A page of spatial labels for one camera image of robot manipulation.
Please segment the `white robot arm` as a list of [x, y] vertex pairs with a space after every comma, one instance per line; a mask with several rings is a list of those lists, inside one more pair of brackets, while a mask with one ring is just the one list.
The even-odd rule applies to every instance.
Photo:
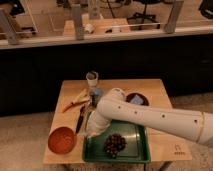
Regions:
[[213, 148], [213, 114], [128, 103], [120, 88], [113, 88], [100, 98], [88, 118], [86, 135], [102, 134], [112, 120], [142, 125]]

